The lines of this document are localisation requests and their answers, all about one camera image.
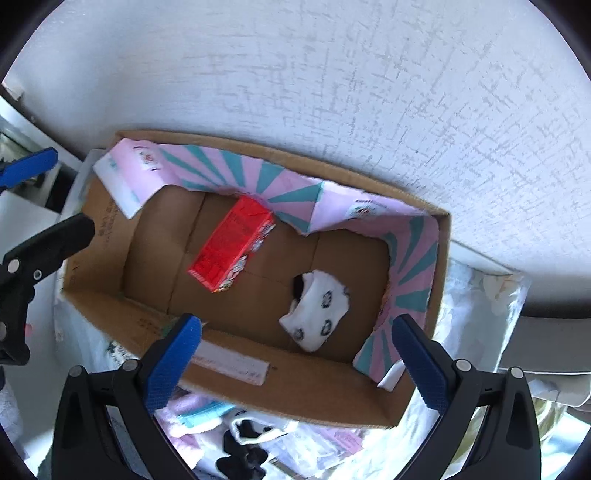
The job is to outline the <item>black scrunchie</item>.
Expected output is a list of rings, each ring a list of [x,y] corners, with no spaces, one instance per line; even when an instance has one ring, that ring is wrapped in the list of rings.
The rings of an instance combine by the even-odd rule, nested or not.
[[[266,477],[263,464],[269,453],[256,445],[242,445],[226,430],[222,449],[228,456],[216,460],[217,470],[229,480],[262,480]]]

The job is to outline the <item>blue cosmetic tube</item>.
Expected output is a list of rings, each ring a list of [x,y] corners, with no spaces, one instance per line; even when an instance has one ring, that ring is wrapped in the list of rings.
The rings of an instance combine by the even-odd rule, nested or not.
[[[232,404],[213,400],[193,412],[178,414],[177,417],[182,425],[192,429],[220,420],[222,416],[235,408]]]

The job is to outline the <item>white panda sock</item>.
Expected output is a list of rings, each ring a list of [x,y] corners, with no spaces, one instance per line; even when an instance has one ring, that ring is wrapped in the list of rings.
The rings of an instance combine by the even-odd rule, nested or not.
[[[228,427],[241,445],[254,445],[276,440],[286,433],[290,422],[261,413],[249,413],[235,415],[229,419]]]
[[[333,275],[314,270],[294,278],[293,297],[280,326],[305,352],[315,352],[348,313],[349,291]]]

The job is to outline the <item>pink long cosmetic box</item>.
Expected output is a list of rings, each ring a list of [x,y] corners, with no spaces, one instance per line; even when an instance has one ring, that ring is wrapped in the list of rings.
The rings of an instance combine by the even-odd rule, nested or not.
[[[320,433],[349,455],[356,454],[363,449],[363,436],[360,430],[321,427]]]

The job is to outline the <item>red carton box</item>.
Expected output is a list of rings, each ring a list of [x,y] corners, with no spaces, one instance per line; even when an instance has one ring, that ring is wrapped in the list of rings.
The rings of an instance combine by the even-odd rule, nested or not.
[[[239,197],[207,238],[187,273],[209,292],[228,290],[273,231],[273,212],[249,196]]]

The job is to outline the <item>white panda sock in box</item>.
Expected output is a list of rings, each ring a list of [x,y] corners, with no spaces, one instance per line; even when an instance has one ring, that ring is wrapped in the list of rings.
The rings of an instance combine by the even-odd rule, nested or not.
[[[349,291],[333,275],[314,270],[294,278],[293,297],[280,326],[305,352],[315,352],[348,313]]]

